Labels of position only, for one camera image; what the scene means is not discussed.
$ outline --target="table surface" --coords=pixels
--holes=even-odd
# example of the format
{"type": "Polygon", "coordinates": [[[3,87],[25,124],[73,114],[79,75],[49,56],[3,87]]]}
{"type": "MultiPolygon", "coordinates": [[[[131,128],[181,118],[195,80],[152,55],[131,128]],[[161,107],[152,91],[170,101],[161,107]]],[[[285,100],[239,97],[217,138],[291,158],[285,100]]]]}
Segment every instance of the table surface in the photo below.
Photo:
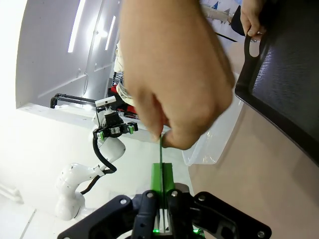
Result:
{"type": "MultiPolygon", "coordinates": [[[[228,51],[235,71],[242,54],[237,43],[228,51]]],[[[319,167],[246,105],[226,147],[217,164],[189,168],[195,193],[208,191],[267,224],[272,239],[318,238],[319,167]]]]}

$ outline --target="ceiling light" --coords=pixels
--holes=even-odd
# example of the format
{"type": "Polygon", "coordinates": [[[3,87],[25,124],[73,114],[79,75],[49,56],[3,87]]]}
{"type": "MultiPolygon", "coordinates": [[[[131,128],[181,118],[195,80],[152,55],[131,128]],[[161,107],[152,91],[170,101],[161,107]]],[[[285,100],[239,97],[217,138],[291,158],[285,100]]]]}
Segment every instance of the ceiling light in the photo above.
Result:
{"type": "Polygon", "coordinates": [[[107,41],[106,41],[105,50],[107,50],[107,49],[109,48],[110,39],[111,39],[111,35],[112,35],[112,31],[113,31],[115,19],[116,19],[116,17],[113,16],[112,23],[111,23],[111,27],[110,27],[110,31],[109,31],[109,35],[108,35],[108,39],[107,39],[107,41]]]}
{"type": "Polygon", "coordinates": [[[70,38],[70,43],[69,43],[69,49],[68,49],[69,53],[73,52],[76,34],[78,33],[79,24],[80,24],[80,20],[81,20],[83,8],[84,8],[84,3],[85,3],[85,0],[80,0],[78,10],[76,12],[76,16],[75,16],[74,24],[73,24],[73,29],[72,29],[72,33],[71,33],[71,38],[70,38]]]}

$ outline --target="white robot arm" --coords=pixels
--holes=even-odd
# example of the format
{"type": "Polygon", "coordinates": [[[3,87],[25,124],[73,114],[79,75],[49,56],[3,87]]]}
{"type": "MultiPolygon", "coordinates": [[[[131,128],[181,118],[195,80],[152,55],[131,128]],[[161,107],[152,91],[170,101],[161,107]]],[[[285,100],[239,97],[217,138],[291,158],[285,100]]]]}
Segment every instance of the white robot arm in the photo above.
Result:
{"type": "Polygon", "coordinates": [[[112,163],[122,157],[125,152],[124,144],[117,137],[122,133],[132,133],[138,130],[137,125],[132,128],[131,125],[123,124],[118,114],[107,106],[114,101],[114,97],[111,97],[96,102],[97,107],[105,106],[105,109],[97,112],[92,119],[98,126],[94,130],[93,148],[101,163],[95,167],[72,163],[64,167],[57,178],[56,188],[59,192],[59,199],[55,207],[55,214],[60,219],[81,220],[95,210],[85,207],[83,194],[89,191],[100,177],[116,171],[112,163]],[[93,181],[88,190],[81,193],[76,192],[81,183],[90,180],[93,181]]]}

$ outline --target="black tray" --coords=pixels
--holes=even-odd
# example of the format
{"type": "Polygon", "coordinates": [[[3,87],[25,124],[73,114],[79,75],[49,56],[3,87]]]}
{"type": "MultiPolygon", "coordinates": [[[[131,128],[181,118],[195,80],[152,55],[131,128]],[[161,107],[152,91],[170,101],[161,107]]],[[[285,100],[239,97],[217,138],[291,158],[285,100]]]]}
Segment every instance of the black tray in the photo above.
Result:
{"type": "Polygon", "coordinates": [[[319,166],[319,0],[279,0],[263,10],[260,54],[249,54],[235,94],[319,166]]]}

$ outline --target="hand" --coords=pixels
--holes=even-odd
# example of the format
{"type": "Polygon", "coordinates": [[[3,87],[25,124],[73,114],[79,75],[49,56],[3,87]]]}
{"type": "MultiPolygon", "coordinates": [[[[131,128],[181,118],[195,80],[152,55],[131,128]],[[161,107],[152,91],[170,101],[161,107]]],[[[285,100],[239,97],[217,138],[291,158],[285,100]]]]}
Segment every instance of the hand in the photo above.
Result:
{"type": "Polygon", "coordinates": [[[125,87],[164,147],[190,148],[232,102],[228,59],[198,0],[129,0],[121,12],[125,87]]]}
{"type": "Polygon", "coordinates": [[[241,6],[240,20],[244,28],[245,35],[260,40],[261,34],[264,33],[263,27],[260,26],[259,14],[264,6],[264,0],[243,0],[241,6]]]}

